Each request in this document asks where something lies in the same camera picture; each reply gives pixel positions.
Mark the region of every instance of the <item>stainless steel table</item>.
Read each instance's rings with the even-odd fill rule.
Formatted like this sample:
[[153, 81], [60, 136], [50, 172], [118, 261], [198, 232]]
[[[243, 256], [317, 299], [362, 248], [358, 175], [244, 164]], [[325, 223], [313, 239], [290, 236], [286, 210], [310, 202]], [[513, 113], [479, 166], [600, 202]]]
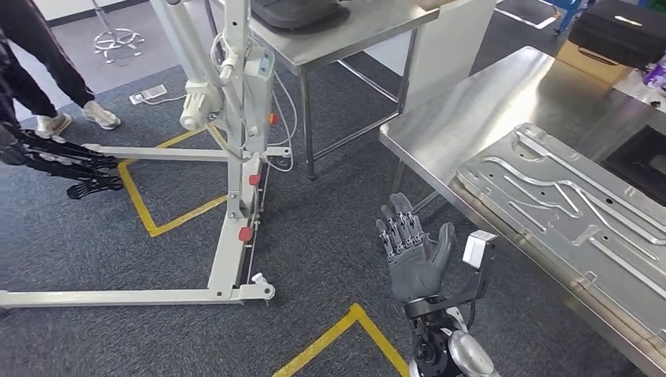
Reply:
[[666, 332], [648, 335], [641, 324], [579, 289], [571, 271], [551, 263], [546, 251], [491, 212], [456, 177], [461, 164], [522, 123], [536, 124], [595, 162], [646, 124], [666, 134], [663, 112], [525, 47], [380, 127], [380, 141], [401, 160], [393, 189], [399, 188], [406, 164], [477, 226], [504, 235], [513, 244], [507, 245], [509, 252], [528, 261], [568, 307], [647, 375], [665, 376], [666, 348], [655, 349], [646, 336], [661, 343]]
[[[222, 0], [213, 1], [217, 5], [223, 3]], [[317, 159], [402, 113], [404, 100], [407, 96], [409, 71], [414, 56], [418, 27], [437, 19], [439, 14], [439, 8], [425, 11], [414, 2], [405, 0], [360, 0], [341, 2], [341, 5], [345, 8], [342, 12], [344, 16], [337, 17], [326, 24], [293, 31], [267, 27], [255, 19], [250, 22], [250, 29], [254, 32], [259, 43], [272, 49], [289, 70], [301, 79], [303, 130], [306, 137], [306, 162], [310, 179], [315, 178], [314, 162]], [[211, 27], [216, 32], [217, 27], [214, 24], [210, 8], [207, 8], [207, 12]], [[407, 31], [412, 31], [412, 37], [397, 97], [342, 60]], [[336, 61], [382, 95], [396, 102], [397, 109], [386, 118], [361, 128], [319, 152], [314, 152], [308, 73]]]

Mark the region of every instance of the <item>cardboard box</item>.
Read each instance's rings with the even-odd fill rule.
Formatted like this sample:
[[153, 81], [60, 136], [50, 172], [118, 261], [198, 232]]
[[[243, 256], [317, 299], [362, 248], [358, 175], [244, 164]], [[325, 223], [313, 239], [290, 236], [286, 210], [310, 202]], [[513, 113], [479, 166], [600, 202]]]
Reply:
[[593, 53], [570, 41], [564, 43], [556, 59], [611, 86], [624, 79], [631, 72], [631, 67]]

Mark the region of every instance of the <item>black pants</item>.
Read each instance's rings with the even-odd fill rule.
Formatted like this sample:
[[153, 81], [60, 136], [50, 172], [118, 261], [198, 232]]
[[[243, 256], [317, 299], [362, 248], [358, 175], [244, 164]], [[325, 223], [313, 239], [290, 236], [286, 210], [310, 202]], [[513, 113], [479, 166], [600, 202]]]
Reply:
[[[0, 0], [0, 27], [5, 36], [37, 58], [49, 70], [56, 84], [78, 106], [95, 98], [86, 82], [51, 34], [44, 17], [32, 0]], [[9, 51], [9, 66], [3, 73], [13, 96], [35, 115], [56, 116], [56, 108], [34, 79]]]

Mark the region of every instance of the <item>power strip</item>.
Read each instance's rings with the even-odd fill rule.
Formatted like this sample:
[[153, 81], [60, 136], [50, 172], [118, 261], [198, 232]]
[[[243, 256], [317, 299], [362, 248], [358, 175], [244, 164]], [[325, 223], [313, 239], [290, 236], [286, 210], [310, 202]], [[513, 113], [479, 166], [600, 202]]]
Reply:
[[130, 102], [132, 104], [140, 104], [144, 101], [150, 101], [153, 98], [157, 98], [167, 94], [167, 88], [164, 85], [158, 85], [148, 90], [142, 90], [139, 93], [132, 94], [130, 96]]

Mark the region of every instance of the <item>gray carpet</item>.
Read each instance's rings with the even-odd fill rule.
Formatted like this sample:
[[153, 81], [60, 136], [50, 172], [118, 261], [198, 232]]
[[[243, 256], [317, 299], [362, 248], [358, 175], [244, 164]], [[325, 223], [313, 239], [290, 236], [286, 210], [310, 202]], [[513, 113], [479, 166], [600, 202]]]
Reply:
[[[515, 50], [508, 41], [533, 32], [521, 27], [527, 26], [495, 15], [475, 70]], [[387, 86], [395, 86], [396, 77], [368, 57], [351, 61]], [[284, 70], [281, 73], [298, 100], [298, 82]], [[311, 79], [316, 148], [392, 108], [338, 65], [319, 70]], [[99, 100], [123, 120], [113, 132], [91, 126], [68, 106], [64, 110], [74, 114], [75, 121], [63, 136], [76, 142], [133, 146], [171, 139], [184, 132], [177, 123], [180, 102], [132, 106], [127, 96], [160, 83], [175, 96], [184, 82], [181, 69], [171, 68], [101, 94]], [[34, 121], [26, 126], [34, 126]], [[283, 134], [273, 136], [279, 140]], [[214, 144], [201, 134], [178, 146]], [[254, 271], [263, 272], [277, 289], [269, 306], [251, 302], [245, 306], [13, 309], [0, 321], [3, 375], [271, 375], [355, 302], [407, 359], [409, 327], [401, 307], [391, 298], [386, 262], [376, 247], [374, 230], [397, 159], [381, 146], [376, 134], [369, 134], [318, 162], [319, 178], [310, 182], [302, 163], [301, 132], [294, 147], [294, 171], [271, 173], [254, 258]], [[6, 250], [2, 264], [8, 272], [2, 289], [205, 287], [223, 206], [151, 238], [125, 191], [72, 201], [64, 193], [68, 181], [19, 167], [2, 167], [0, 172], [0, 203], [7, 214], [2, 217]], [[158, 224], [225, 193], [223, 164], [138, 162], [130, 165], [130, 172]], [[404, 192], [418, 201], [430, 190], [407, 173]], [[474, 230], [442, 199], [428, 206], [422, 219], [431, 232], [443, 221], [455, 222], [461, 240]], [[470, 274], [460, 261], [462, 247], [452, 255], [447, 292], [460, 289]], [[641, 375], [501, 250], [493, 271], [472, 332], [503, 375]], [[396, 374], [358, 325], [298, 373]]]

